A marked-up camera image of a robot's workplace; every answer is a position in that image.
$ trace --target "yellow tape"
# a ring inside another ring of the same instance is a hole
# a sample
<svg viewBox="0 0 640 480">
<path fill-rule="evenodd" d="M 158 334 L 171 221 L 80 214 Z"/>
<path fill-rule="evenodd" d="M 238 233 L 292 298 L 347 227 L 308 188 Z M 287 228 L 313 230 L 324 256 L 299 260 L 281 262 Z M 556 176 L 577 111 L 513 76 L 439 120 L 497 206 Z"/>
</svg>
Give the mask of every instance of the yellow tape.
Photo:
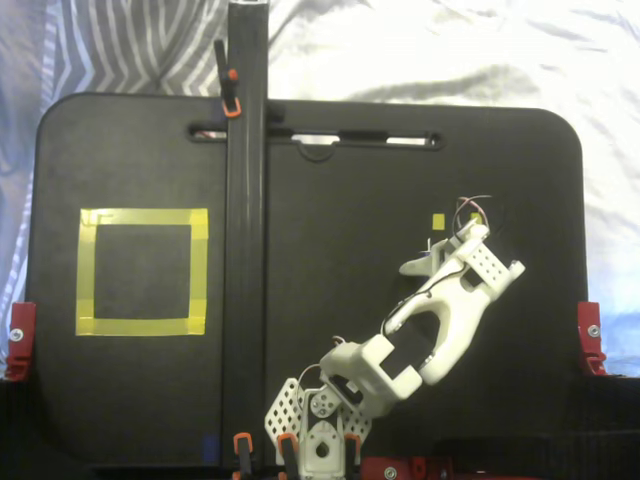
<svg viewBox="0 0 640 480">
<path fill-rule="evenodd" d="M 189 317 L 95 318 L 95 262 L 98 225 L 190 225 Z M 99 208 L 80 211 L 76 286 L 76 335 L 204 335 L 207 313 L 209 212 L 197 209 Z"/>
<path fill-rule="evenodd" d="M 444 230 L 445 226 L 444 213 L 434 213 L 433 214 L 433 230 Z"/>
</svg>

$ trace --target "red bracket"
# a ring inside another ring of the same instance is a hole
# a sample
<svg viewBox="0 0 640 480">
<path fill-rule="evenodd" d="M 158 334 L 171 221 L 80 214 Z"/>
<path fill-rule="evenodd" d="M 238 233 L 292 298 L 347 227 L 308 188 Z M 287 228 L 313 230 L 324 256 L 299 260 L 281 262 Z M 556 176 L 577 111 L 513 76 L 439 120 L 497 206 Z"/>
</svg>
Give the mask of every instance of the red bracket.
<svg viewBox="0 0 640 480">
<path fill-rule="evenodd" d="M 582 367 L 588 375 L 607 375 L 600 337 L 600 305 L 594 302 L 578 303 L 578 331 L 582 344 Z"/>
<path fill-rule="evenodd" d="M 9 358 L 5 378 L 23 382 L 29 375 L 36 332 L 36 304 L 14 303 L 9 328 Z"/>
<path fill-rule="evenodd" d="M 367 457 L 360 465 L 362 480 L 453 480 L 450 458 Z"/>
</svg>

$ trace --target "white fabric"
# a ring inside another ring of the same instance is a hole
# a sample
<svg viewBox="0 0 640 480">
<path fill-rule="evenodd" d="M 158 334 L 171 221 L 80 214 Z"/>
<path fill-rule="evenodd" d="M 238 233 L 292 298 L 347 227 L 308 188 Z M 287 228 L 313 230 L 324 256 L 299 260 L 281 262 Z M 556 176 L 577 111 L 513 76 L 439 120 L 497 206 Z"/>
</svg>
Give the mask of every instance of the white fabric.
<svg viewBox="0 0 640 480">
<path fill-rule="evenodd" d="M 569 121 L 607 368 L 640 375 L 640 3 L 283 0 L 272 31 L 300 3 L 325 13 L 298 14 L 276 38 L 271 97 L 536 107 Z"/>
</svg>

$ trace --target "robotic arm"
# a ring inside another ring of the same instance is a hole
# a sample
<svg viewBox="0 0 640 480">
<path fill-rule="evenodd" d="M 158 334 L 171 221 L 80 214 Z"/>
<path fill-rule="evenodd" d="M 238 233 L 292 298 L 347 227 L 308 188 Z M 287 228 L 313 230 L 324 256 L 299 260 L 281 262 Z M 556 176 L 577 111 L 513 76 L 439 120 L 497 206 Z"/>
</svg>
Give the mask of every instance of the robotic arm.
<svg viewBox="0 0 640 480">
<path fill-rule="evenodd" d="M 524 272 L 484 245 L 489 229 L 473 219 L 430 254 L 405 263 L 403 275 L 429 277 L 362 344 L 344 342 L 321 360 L 321 388 L 289 378 L 265 417 L 276 462 L 288 480 L 349 478 L 372 419 L 386 415 L 422 383 L 439 382 L 469 347 L 485 308 Z M 421 315 L 440 322 L 435 345 L 421 334 Z"/>
</svg>

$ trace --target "cable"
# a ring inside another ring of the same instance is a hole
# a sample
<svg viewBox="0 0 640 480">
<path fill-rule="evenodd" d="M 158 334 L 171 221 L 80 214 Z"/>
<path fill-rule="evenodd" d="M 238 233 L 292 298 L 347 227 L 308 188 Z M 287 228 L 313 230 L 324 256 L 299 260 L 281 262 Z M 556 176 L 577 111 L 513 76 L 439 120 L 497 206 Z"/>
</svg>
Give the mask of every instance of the cable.
<svg viewBox="0 0 640 480">
<path fill-rule="evenodd" d="M 405 298 L 404 300 L 402 300 L 400 303 L 398 303 L 393 310 L 391 310 L 391 312 L 387 315 L 387 317 L 382 320 L 382 324 L 380 325 L 380 334 L 384 335 L 385 337 L 387 336 L 384 333 L 384 324 L 387 323 L 387 321 L 398 311 L 400 310 L 400 308 L 402 308 L 402 306 L 407 303 L 409 300 L 411 300 L 413 297 L 420 295 L 422 293 L 424 293 L 425 295 L 428 295 L 429 293 L 431 293 L 431 290 L 438 285 L 439 283 L 443 282 L 444 280 L 446 280 L 447 278 L 453 277 L 454 275 L 458 275 L 459 273 L 464 272 L 464 270 L 466 269 L 466 265 L 464 265 L 460 270 L 457 270 L 455 272 L 451 272 L 448 273 L 447 275 L 445 275 L 444 277 L 436 280 L 433 285 L 431 285 L 429 288 L 427 288 L 426 290 L 418 290 L 417 292 L 409 295 L 407 298 Z"/>
<path fill-rule="evenodd" d="M 302 405 L 303 400 L 300 398 L 300 383 L 302 382 L 302 377 L 304 377 L 305 373 L 307 373 L 309 370 L 311 370 L 312 368 L 316 368 L 316 367 L 320 367 L 319 363 L 313 363 L 311 365 L 309 365 L 307 368 L 305 368 L 302 373 L 300 374 L 300 376 L 298 377 L 298 388 L 296 389 L 296 398 L 298 399 L 298 403 L 300 403 Z"/>
<path fill-rule="evenodd" d="M 459 216 L 460 216 L 460 213 L 462 212 L 462 209 L 464 207 L 466 207 L 467 205 L 473 206 L 478 211 L 478 213 L 482 217 L 482 221 L 485 223 L 487 228 L 489 228 L 489 218 L 487 217 L 487 214 L 482 209 L 482 207 L 480 207 L 480 205 L 478 205 L 476 202 L 474 202 L 474 200 L 478 200 L 478 199 L 481 199 L 481 198 L 493 198 L 493 196 L 492 195 L 474 195 L 473 197 L 458 197 L 457 202 L 462 201 L 462 205 L 457 207 L 456 212 L 453 214 L 453 220 L 451 221 L 451 233 L 458 240 L 462 241 L 462 239 L 458 235 L 458 231 L 456 230 L 456 223 L 458 223 L 458 225 L 461 225 L 461 223 L 459 221 Z"/>
</svg>

